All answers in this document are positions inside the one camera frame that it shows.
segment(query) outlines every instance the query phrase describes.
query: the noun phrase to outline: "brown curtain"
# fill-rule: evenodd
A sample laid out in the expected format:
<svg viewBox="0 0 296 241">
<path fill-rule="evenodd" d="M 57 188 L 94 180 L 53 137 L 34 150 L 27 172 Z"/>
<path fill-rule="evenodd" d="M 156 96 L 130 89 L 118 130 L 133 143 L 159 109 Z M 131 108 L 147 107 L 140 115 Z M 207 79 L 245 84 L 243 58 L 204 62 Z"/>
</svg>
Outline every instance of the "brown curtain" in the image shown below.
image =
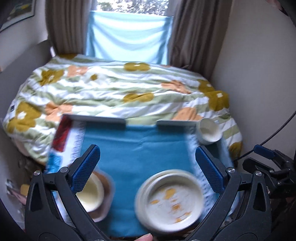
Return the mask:
<svg viewBox="0 0 296 241">
<path fill-rule="evenodd" d="M 48 36 L 56 54 L 85 52 L 92 0 L 46 0 Z"/>
<path fill-rule="evenodd" d="M 169 63 L 209 79 L 217 62 L 232 0 L 180 0 L 169 43 Z"/>
</svg>

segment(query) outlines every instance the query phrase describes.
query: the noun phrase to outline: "picture frame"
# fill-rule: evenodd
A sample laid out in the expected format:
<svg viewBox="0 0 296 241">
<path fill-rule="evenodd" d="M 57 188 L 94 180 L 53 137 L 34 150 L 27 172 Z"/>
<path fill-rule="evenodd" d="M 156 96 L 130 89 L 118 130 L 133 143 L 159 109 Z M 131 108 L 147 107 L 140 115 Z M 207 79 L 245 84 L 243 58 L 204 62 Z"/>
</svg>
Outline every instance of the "picture frame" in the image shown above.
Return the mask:
<svg viewBox="0 0 296 241">
<path fill-rule="evenodd" d="M 6 22 L 0 29 L 0 32 L 17 22 L 33 17 L 35 15 L 36 1 L 37 0 L 20 0 L 10 12 Z"/>
</svg>

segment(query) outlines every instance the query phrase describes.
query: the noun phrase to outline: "foliage outside window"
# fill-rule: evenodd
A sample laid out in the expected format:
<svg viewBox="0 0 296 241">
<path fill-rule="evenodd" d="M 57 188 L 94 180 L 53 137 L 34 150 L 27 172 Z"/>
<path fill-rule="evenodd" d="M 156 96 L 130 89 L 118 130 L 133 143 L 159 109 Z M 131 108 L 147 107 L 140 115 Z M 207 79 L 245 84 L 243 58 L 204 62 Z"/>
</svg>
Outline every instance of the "foliage outside window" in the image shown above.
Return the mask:
<svg viewBox="0 0 296 241">
<path fill-rule="evenodd" d="M 169 0 L 97 0 L 97 10 L 165 16 L 168 2 Z"/>
</svg>

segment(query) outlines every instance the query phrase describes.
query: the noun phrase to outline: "bed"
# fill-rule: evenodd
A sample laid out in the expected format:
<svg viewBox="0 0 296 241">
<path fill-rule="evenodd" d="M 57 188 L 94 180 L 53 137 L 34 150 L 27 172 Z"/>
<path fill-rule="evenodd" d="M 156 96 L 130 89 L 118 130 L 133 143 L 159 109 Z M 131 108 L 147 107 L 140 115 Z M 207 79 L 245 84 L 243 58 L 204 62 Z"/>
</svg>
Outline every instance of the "bed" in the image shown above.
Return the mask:
<svg viewBox="0 0 296 241">
<path fill-rule="evenodd" d="M 197 73 L 168 65 L 55 56 L 20 86 L 3 127 L 24 155 L 46 165 L 65 113 L 124 118 L 127 124 L 142 125 L 207 117 L 220 124 L 232 157 L 242 146 L 227 93 L 215 90 Z"/>
</svg>

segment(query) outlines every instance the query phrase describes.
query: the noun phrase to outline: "screw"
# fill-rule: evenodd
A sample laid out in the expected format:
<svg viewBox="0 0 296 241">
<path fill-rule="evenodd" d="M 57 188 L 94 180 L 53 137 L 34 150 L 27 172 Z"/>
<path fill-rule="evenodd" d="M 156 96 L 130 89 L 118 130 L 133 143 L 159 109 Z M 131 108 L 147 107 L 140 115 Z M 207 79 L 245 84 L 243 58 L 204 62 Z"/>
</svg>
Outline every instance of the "screw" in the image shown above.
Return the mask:
<svg viewBox="0 0 296 241">
<path fill-rule="evenodd" d="M 255 174 L 258 176 L 258 177 L 261 177 L 262 176 L 262 173 L 260 171 L 256 171 Z"/>
<path fill-rule="evenodd" d="M 235 169 L 234 169 L 233 167 L 229 167 L 229 168 L 227 168 L 227 171 L 228 171 L 229 173 L 235 173 Z"/>
<path fill-rule="evenodd" d="M 66 171 L 68 171 L 68 168 L 67 167 L 62 167 L 59 171 L 62 172 L 62 173 L 65 173 Z"/>
<path fill-rule="evenodd" d="M 39 174 L 40 174 L 40 171 L 39 170 L 37 170 L 37 171 L 34 172 L 34 176 L 38 176 Z"/>
</svg>

